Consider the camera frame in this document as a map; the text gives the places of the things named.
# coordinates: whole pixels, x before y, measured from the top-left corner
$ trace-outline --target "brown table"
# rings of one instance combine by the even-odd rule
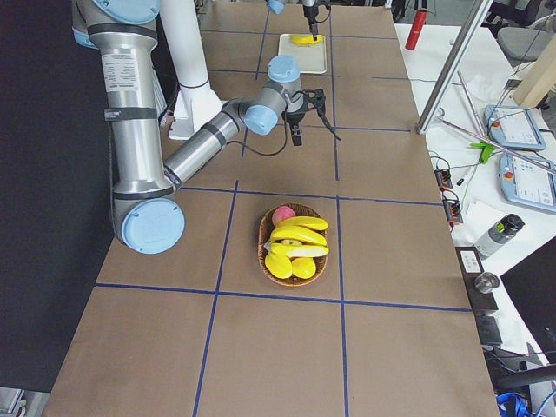
[[[214,90],[253,96],[279,35],[306,30],[298,6],[213,3]],[[174,248],[114,242],[46,416],[498,415],[390,11],[334,7],[320,30],[328,73],[302,82],[326,91],[341,142],[311,115],[278,156],[230,144],[177,193]],[[243,139],[272,151],[283,129]],[[327,268],[303,288],[256,259],[284,202],[330,223]]]

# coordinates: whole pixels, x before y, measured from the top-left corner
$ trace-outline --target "blue strap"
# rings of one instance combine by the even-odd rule
[[[498,409],[502,417],[533,416],[529,412],[529,410],[527,410],[527,404],[525,403],[525,400],[516,393],[500,394],[496,397],[496,402],[498,403]],[[513,407],[513,414],[507,412],[510,407]]]

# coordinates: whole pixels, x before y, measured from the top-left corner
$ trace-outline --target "transparent bottle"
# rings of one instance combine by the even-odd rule
[[[479,252],[480,259],[488,258],[502,248],[523,226],[525,223],[518,215],[506,215],[496,222],[474,245]]]

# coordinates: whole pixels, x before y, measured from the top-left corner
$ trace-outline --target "basket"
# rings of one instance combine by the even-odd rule
[[[288,202],[286,204],[281,204],[281,206],[288,206],[290,207],[296,215],[311,215],[313,217],[320,217],[319,214],[314,211],[312,208],[303,206],[301,204],[296,204],[293,202]],[[291,276],[285,280],[281,280],[276,278],[274,275],[268,271],[267,267],[264,264],[264,258],[267,255],[268,251],[264,248],[264,244],[268,241],[270,237],[270,233],[274,229],[274,225],[272,224],[272,214],[278,207],[274,207],[270,209],[264,217],[262,217],[261,224],[259,226],[259,241],[257,243],[257,257],[259,259],[259,265],[261,265],[262,272],[269,278],[269,280],[276,282],[284,287],[301,287],[303,285],[307,285],[314,280],[316,280],[319,276],[321,276],[322,271],[327,265],[328,256],[319,256],[318,258],[314,258],[314,264],[316,265],[316,272],[311,278],[306,280],[302,278],[298,278],[296,276]],[[324,237],[327,236],[326,230],[315,230],[317,233],[320,233]]]

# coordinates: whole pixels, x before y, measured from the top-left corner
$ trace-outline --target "blue joint cap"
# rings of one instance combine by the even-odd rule
[[[256,104],[247,109],[243,121],[247,129],[255,132],[257,135],[265,136],[278,123],[278,116],[270,107]]]
[[[299,66],[292,56],[275,56],[268,63],[268,77],[277,83],[292,83],[300,75]]]
[[[85,48],[91,48],[92,50],[97,50],[98,48],[92,43],[89,39],[89,35],[86,33],[77,30],[76,28],[71,28],[73,30],[73,38],[79,43],[81,46]]]
[[[175,245],[184,229],[180,206],[167,198],[154,198],[137,204],[125,216],[122,238],[137,252],[160,254]]]
[[[161,0],[93,0],[108,16],[120,23],[146,24],[160,11]]]
[[[282,10],[284,10],[284,3],[280,0],[268,0],[267,8],[272,11],[275,15],[279,15]]]

